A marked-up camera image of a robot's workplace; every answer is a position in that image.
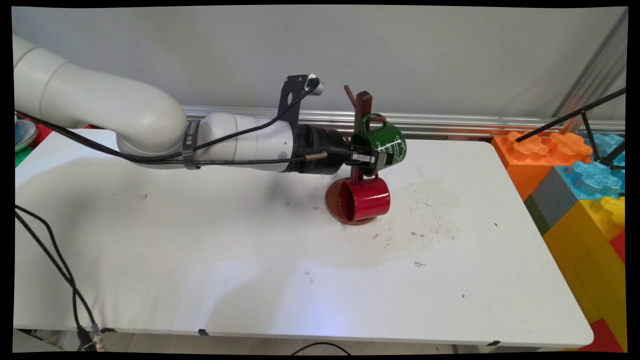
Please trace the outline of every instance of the yellow building block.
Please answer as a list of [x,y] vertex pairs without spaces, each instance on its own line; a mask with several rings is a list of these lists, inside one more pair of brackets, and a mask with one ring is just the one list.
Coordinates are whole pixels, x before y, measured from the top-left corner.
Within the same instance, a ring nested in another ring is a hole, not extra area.
[[576,274],[598,312],[609,324],[622,349],[627,351],[627,293],[625,265],[606,243],[575,267]]
[[614,199],[604,196],[600,200],[580,200],[607,241],[625,229],[625,197]]
[[571,266],[578,265],[610,240],[589,214],[583,200],[576,202],[549,231],[556,233]]
[[582,310],[582,313],[587,319],[587,322],[593,323],[601,319],[602,315],[598,311],[598,308],[595,306],[595,303],[589,295],[589,292],[587,291],[587,289],[585,289],[575,269],[571,266],[567,256],[559,246],[559,238],[556,231],[554,230],[554,227],[552,227],[546,234],[544,234],[542,238],[545,240],[545,243],[549,248],[549,252],[554,257],[554,260],[558,265],[558,269],[560,269],[564,280],[569,286],[569,289],[571,289],[573,297],[575,297],[575,300],[578,302],[580,310]]

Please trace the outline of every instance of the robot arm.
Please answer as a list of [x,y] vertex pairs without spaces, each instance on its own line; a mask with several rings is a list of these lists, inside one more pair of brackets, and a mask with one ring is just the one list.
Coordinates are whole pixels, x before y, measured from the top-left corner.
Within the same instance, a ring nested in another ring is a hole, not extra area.
[[[160,89],[85,69],[15,35],[13,90],[17,111],[60,127],[73,129],[90,123],[112,130],[116,133],[118,149],[128,155],[154,157],[181,152],[186,132],[194,130],[188,128],[190,123],[182,106]],[[353,148],[336,130],[298,125],[300,102],[290,106],[290,95],[297,99],[303,92],[320,95],[323,90],[324,85],[313,74],[289,76],[280,97],[280,120],[264,129],[195,151],[195,161],[308,156],[306,161],[250,166],[279,172],[334,174],[348,163],[367,167],[369,171],[365,173],[371,173],[379,162],[379,153]],[[196,143],[203,144],[267,122],[268,119],[212,113],[193,126],[197,130]],[[184,168],[182,165],[144,166]]]

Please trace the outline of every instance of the red mug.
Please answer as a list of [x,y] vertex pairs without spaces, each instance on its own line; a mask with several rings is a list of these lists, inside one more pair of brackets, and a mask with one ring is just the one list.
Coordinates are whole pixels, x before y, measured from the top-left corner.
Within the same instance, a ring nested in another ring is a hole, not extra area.
[[391,206],[391,194],[384,180],[378,177],[352,181],[342,179],[338,192],[342,219],[348,224],[384,215]]

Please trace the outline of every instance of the table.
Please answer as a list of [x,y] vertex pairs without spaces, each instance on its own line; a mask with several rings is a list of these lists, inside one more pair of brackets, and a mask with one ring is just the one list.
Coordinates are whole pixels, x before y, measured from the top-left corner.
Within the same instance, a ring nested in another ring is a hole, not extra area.
[[[115,148],[106,130],[81,135]],[[490,144],[408,140],[391,209],[336,222],[336,176],[152,170],[52,134],[15,171],[101,327],[580,347],[593,334]],[[27,218],[46,239],[46,231]],[[73,329],[71,290],[15,222],[13,326]],[[81,321],[88,325],[84,310]]]

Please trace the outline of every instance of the toy building block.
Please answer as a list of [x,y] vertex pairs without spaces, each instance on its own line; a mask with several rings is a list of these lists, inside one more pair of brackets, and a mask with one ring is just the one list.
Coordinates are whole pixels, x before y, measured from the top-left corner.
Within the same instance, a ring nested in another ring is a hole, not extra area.
[[494,137],[491,142],[522,200],[540,184],[551,166],[569,166],[574,161],[591,162],[591,147],[576,134],[552,133],[545,139],[534,135],[516,142],[522,135],[512,131],[507,136]]
[[624,352],[604,319],[592,323],[591,330],[593,331],[593,342],[581,347],[580,351]]
[[571,289],[573,297],[575,297],[575,300],[578,302],[587,322],[592,323],[602,318],[598,308],[595,306],[594,300],[578,278],[578,275],[574,267],[569,263],[564,250],[560,247],[559,242],[562,240],[561,237],[556,233],[556,231],[551,229],[542,238],[545,240],[545,243],[549,248],[549,252],[554,257],[558,269],[560,269],[564,280],[569,286],[569,289]]
[[527,198],[527,200],[524,200],[524,206],[529,211],[529,215],[533,219],[534,224],[536,224],[538,232],[541,235],[544,235],[549,230],[550,226],[545,220],[545,217],[542,215],[540,208],[531,195]]
[[[604,157],[609,155],[609,153],[625,139],[614,134],[594,134],[593,140],[596,143],[599,155]],[[625,151],[613,160],[613,165],[625,166]],[[620,186],[620,188],[622,192],[625,192],[625,171],[623,169],[616,169],[611,172],[611,175],[622,181],[622,186]]]
[[625,265],[606,243],[575,267],[598,312],[624,351],[627,351],[627,293]]
[[572,266],[578,265],[609,242],[582,202],[576,202],[549,231],[555,231],[559,244]]
[[555,166],[571,166],[575,161],[591,162],[592,148],[573,133],[551,133],[542,141],[548,148],[548,162]]
[[617,235],[615,238],[611,239],[609,242],[613,250],[618,254],[620,259],[622,259],[622,263],[625,264],[625,232],[622,230],[622,233]]
[[578,200],[617,198],[620,186],[605,165],[576,161],[570,167],[552,168],[531,196],[549,226],[554,226]]
[[[614,135],[614,134],[593,134],[593,141],[596,143],[596,148],[598,149],[598,154],[601,157],[609,155],[616,146],[620,145],[621,142],[625,141],[622,136]],[[625,152],[623,151],[620,155],[618,155],[615,159],[613,159],[613,163],[624,163],[625,162]]]
[[625,197],[603,196],[599,201],[580,200],[607,240],[625,229]]
[[545,160],[549,149],[542,143],[540,136],[516,142],[521,135],[523,133],[512,131],[507,136],[494,137],[491,144],[507,169],[520,198],[525,200],[551,170],[552,165]]

